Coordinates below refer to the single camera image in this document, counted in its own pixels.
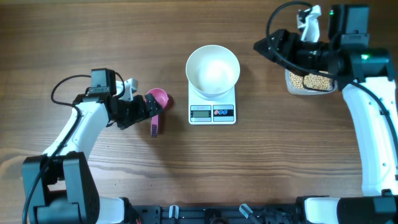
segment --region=pink scoop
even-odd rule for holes
[[[167,103],[169,102],[169,97],[167,96],[166,91],[160,88],[154,88],[147,92],[147,94],[152,94],[155,100],[164,108],[166,108]],[[159,129],[159,116],[153,116],[150,121],[150,134],[153,138],[157,137],[157,131]]]

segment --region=wood grain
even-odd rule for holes
[[[342,1],[321,1],[324,14],[332,2]],[[27,156],[41,154],[69,118],[70,108],[50,101],[53,86],[101,67],[139,80],[140,94],[163,88],[174,100],[158,138],[150,137],[149,121],[100,134],[89,165],[103,196],[128,197],[136,205],[360,196],[361,161],[341,93],[290,95],[283,69],[252,49],[265,36],[266,21],[279,4],[235,0],[0,6],[0,222],[21,221],[21,164]],[[397,55],[397,14],[392,11],[397,3],[370,5],[371,45]],[[273,29],[295,31],[297,9],[282,11]],[[320,19],[325,41],[327,19]],[[190,126],[187,120],[185,62],[208,44],[229,48],[241,64],[238,122],[232,126]],[[71,80],[60,87],[57,98],[71,101],[89,83]]]

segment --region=kitchen scale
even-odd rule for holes
[[[206,98],[188,83],[188,120],[190,124],[234,124],[235,87],[214,98]]]

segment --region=wooden tabletop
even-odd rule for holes
[[[328,41],[331,3],[337,2],[321,1],[323,41]],[[150,121],[102,131],[88,160],[100,195],[127,197],[134,205],[360,196],[361,160],[341,93],[290,95],[284,70],[252,49],[280,4],[164,0],[0,6],[0,222],[21,221],[21,164],[50,146],[71,113],[50,101],[52,88],[65,77],[103,67],[138,80],[138,94],[165,89],[174,105],[163,116],[158,138],[150,136]],[[395,65],[396,8],[396,1],[373,1],[369,20],[371,46],[389,49]],[[282,11],[273,29],[296,32],[297,9]],[[185,63],[208,44],[230,49],[241,64],[235,125],[188,123]],[[56,98],[71,102],[89,84],[86,78],[71,80]]]

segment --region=container of beans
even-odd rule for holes
[[[309,74],[306,77],[301,77],[285,70],[285,77],[287,91],[293,95],[320,95],[331,93],[337,89],[337,84],[333,84],[332,79],[319,75]]]

